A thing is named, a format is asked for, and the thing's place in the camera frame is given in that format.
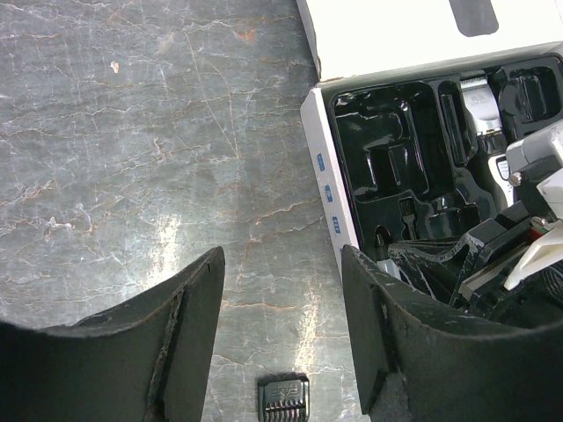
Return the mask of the small oil bottle black cap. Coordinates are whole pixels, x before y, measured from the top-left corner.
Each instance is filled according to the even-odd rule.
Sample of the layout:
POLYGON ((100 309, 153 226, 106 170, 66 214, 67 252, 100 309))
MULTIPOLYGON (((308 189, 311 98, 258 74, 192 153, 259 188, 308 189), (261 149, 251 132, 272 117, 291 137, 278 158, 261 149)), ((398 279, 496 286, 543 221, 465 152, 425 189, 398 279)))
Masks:
POLYGON ((390 276, 400 280, 400 271, 398 266, 389 257, 388 247, 391 244, 391 240, 383 232, 377 232, 375 237, 375 255, 377 260, 377 266, 384 272, 388 273, 390 276))

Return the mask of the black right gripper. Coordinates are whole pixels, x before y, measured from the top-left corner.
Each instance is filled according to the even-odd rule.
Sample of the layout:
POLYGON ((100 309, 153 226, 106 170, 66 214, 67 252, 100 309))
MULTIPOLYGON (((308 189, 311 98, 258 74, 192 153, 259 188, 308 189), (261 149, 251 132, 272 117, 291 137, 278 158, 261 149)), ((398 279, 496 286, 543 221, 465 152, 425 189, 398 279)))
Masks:
POLYGON ((391 244, 402 280, 441 303, 509 325, 562 320, 562 124, 508 148, 515 204, 464 234, 391 244))

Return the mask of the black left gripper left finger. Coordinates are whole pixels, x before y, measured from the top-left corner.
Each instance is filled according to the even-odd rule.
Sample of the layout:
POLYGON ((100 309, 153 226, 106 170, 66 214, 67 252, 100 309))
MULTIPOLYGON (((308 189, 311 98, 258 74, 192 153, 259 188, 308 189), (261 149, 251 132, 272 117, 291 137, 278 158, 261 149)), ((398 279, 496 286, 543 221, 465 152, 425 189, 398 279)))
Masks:
POLYGON ((216 247, 76 324, 2 323, 2 420, 199 420, 224 274, 216 247))

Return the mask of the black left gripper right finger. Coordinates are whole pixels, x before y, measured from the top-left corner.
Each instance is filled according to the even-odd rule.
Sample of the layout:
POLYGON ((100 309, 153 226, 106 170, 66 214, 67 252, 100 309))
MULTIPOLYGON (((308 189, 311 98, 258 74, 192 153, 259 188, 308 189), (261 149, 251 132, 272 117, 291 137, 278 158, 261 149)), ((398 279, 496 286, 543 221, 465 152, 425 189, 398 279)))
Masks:
POLYGON ((350 245, 341 278, 363 413, 396 376, 414 421, 561 420, 561 321, 521 328, 465 314, 350 245))

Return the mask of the silver black hair clipper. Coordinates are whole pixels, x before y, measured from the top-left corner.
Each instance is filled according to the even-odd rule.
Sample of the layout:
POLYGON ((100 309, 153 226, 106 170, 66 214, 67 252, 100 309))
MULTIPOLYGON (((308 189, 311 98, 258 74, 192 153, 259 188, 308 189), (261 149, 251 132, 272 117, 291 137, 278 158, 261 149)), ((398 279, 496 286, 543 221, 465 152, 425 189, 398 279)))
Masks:
POLYGON ((460 81, 462 99, 477 143, 477 152, 470 160, 476 183, 489 192, 496 210, 515 203, 514 188, 508 182, 507 141, 503 133, 501 113, 485 75, 460 81))

